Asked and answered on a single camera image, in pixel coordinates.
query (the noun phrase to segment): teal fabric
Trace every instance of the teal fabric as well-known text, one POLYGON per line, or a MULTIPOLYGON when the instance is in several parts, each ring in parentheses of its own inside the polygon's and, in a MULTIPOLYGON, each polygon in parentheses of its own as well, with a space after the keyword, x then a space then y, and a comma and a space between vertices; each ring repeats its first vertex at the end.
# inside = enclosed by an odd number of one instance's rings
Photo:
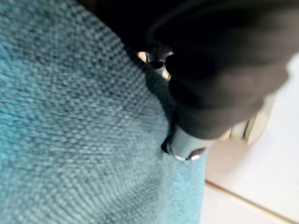
POLYGON ((72 0, 0 0, 0 223, 198 224, 167 83, 72 0))

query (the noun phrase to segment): black fabric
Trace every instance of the black fabric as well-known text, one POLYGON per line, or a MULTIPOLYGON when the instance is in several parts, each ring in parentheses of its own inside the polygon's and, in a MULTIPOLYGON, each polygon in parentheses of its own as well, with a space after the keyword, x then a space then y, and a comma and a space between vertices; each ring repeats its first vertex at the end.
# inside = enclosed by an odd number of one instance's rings
POLYGON ((286 81, 299 49, 298 9, 296 0, 101 0, 95 13, 136 50, 173 49, 166 68, 178 122, 212 139, 286 81))

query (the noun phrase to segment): woven upholstery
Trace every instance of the woven upholstery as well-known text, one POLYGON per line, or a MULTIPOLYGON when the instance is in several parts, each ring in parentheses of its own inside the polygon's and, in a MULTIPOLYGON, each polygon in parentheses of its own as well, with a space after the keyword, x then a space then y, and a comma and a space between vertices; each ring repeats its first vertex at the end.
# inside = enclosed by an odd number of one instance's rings
POLYGON ((72 0, 0 0, 0 223, 198 224, 167 83, 72 0))

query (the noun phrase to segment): black sleeve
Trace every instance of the black sleeve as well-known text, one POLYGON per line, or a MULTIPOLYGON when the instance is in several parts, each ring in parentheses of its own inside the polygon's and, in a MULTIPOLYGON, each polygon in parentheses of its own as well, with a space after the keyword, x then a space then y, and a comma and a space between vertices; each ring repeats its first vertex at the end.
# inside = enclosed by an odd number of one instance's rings
POLYGON ((213 2, 155 33, 174 50, 166 68, 178 124, 189 134, 219 137, 287 80, 285 66, 299 49, 299 6, 273 2, 213 2))

